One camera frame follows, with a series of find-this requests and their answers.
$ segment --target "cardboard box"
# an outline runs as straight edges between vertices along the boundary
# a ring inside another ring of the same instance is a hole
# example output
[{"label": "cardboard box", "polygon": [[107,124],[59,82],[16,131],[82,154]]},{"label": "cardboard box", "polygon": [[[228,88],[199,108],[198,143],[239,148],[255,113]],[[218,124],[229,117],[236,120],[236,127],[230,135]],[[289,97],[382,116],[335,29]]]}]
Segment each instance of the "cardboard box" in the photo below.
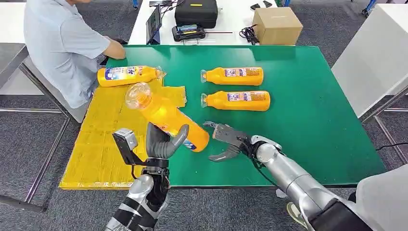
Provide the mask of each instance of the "cardboard box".
[{"label": "cardboard box", "polygon": [[289,7],[257,8],[254,27],[261,45],[295,45],[303,25]]}]

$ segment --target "man's arm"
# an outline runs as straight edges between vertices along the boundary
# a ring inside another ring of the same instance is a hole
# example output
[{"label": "man's arm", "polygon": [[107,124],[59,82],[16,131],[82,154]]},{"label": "man's arm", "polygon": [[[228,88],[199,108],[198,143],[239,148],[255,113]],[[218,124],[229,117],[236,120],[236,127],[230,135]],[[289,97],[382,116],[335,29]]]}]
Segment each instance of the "man's arm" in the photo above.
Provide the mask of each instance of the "man's arm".
[{"label": "man's arm", "polygon": [[125,49],[123,48],[123,46],[119,42],[111,39],[108,36],[104,37],[109,39],[110,43],[108,48],[106,48],[106,50],[103,52],[103,54],[114,59],[124,59]]},{"label": "man's arm", "polygon": [[125,49],[117,41],[92,30],[82,18],[71,18],[61,25],[61,40],[65,51],[84,55],[90,59],[104,54],[124,59]]}]

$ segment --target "shoe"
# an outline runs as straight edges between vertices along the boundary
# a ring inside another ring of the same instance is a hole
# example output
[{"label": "shoe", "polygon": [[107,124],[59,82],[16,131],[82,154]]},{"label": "shoe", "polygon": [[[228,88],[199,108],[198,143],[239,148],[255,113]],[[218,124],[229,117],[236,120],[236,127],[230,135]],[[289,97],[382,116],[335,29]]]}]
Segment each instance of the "shoe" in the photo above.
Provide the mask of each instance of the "shoe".
[{"label": "shoe", "polygon": [[303,225],[303,227],[307,229],[305,219],[303,219],[302,214],[300,213],[299,209],[297,209],[293,202],[289,202],[286,205],[286,210],[288,211],[289,215],[293,218],[293,220]]}]

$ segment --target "bottle label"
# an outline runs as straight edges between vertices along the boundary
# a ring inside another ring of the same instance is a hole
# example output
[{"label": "bottle label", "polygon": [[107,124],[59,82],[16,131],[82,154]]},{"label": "bottle label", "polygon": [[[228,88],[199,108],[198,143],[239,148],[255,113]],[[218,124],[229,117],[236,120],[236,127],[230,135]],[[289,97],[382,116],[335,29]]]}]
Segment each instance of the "bottle label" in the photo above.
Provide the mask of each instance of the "bottle label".
[{"label": "bottle label", "polygon": [[262,101],[267,99],[266,93],[257,91],[228,92],[227,97],[228,101]]},{"label": "bottle label", "polygon": [[184,144],[184,146],[186,146],[188,149],[191,149],[191,150],[194,150],[194,149],[197,148],[197,147],[196,147],[193,143],[191,143],[188,139],[186,139],[186,140],[183,142],[183,144]]},{"label": "bottle label", "polygon": [[143,66],[128,66],[128,67],[112,67],[105,71],[106,80],[119,80],[133,77],[136,74],[142,75]]},{"label": "bottle label", "polygon": [[228,68],[225,69],[225,77],[245,77],[260,75],[260,68]]}]

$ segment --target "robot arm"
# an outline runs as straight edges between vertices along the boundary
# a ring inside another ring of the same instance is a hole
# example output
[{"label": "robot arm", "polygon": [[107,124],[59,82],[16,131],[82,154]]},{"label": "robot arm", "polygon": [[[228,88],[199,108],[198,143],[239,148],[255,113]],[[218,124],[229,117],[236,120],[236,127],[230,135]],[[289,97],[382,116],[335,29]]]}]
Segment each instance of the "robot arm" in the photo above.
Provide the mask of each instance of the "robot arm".
[{"label": "robot arm", "polygon": [[210,156],[214,162],[236,157],[240,152],[251,159],[259,170],[266,167],[296,205],[310,231],[382,231],[383,229],[356,204],[326,189],[294,160],[285,156],[282,147],[265,137],[249,137],[225,124],[211,121],[204,126],[214,128],[213,138],[228,143],[228,149]]},{"label": "robot arm", "polygon": [[353,202],[329,191],[294,160],[282,154],[280,145],[261,136],[251,137],[250,142],[258,147],[254,150],[258,161],[301,212],[308,230],[382,231]]},{"label": "robot arm", "polygon": [[170,188],[168,158],[187,138],[188,125],[183,125],[177,136],[162,132],[148,124],[146,152],[142,161],[133,149],[138,145],[133,131],[122,128],[113,134],[123,160],[127,165],[145,166],[140,177],[132,183],[126,198],[106,225],[105,231],[152,231],[156,221],[167,207]]}]

